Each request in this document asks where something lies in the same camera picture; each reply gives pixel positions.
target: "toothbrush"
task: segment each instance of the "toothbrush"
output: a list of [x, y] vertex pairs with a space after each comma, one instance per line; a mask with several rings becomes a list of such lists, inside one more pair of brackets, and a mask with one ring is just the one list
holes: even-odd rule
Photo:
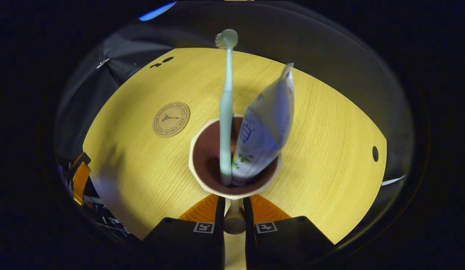
[[232, 125], [232, 49], [237, 45], [237, 32], [225, 29], [215, 37], [217, 48], [226, 49], [226, 82], [219, 104], [219, 165], [221, 169], [221, 183], [231, 184], [231, 125]]

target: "blue light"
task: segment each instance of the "blue light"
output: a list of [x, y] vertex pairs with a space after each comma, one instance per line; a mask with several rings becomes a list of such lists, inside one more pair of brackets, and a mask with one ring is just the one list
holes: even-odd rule
[[147, 14], [144, 14], [144, 15], [142, 15], [141, 17], [139, 17], [139, 20], [141, 20], [141, 21], [144, 22], [144, 21], [149, 21], [150, 19], [153, 19], [153, 18], [155, 18], [155, 17], [158, 17], [159, 15], [161, 15], [162, 13], [164, 13], [166, 10], [168, 10], [169, 8], [171, 8], [176, 2], [177, 2], [177, 1], [172, 2], [172, 3], [169, 3], [169, 4], [165, 5], [165, 6], [159, 7], [159, 8], [156, 9], [156, 10], [153, 10], [153, 11], [147, 13]]

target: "cup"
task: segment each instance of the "cup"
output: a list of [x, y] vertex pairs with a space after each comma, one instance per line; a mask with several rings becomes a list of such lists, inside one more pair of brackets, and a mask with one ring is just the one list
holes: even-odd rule
[[[231, 158], [236, 150], [243, 115], [235, 113], [231, 128]], [[189, 169], [201, 187], [210, 193], [231, 200], [263, 192], [272, 183], [282, 166], [281, 155], [243, 186], [221, 183], [219, 169], [219, 118], [208, 121], [191, 140]]]

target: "wood grain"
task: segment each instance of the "wood grain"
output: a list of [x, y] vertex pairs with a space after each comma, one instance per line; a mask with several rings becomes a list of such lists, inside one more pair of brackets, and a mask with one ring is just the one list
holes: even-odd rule
[[[161, 63], [167, 57], [172, 60]], [[188, 168], [192, 137], [219, 117], [224, 50], [177, 48], [139, 70], [96, 116], [83, 148], [90, 177], [111, 212], [139, 239], [163, 217], [179, 217], [208, 195]], [[283, 63], [234, 52], [234, 112], [279, 77]], [[283, 166], [262, 196], [292, 217], [306, 215], [333, 243], [371, 207], [385, 169], [386, 140], [355, 104], [316, 78], [293, 69], [295, 112]], [[152, 123], [165, 104], [184, 102], [191, 116], [170, 138]], [[372, 147], [379, 152], [372, 158]]]

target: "white toothpaste tube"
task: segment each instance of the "white toothpaste tube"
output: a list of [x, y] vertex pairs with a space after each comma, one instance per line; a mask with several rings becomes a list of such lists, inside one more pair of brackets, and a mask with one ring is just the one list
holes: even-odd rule
[[289, 63], [246, 109], [232, 159], [232, 183], [246, 184], [280, 153], [294, 115], [294, 84]]

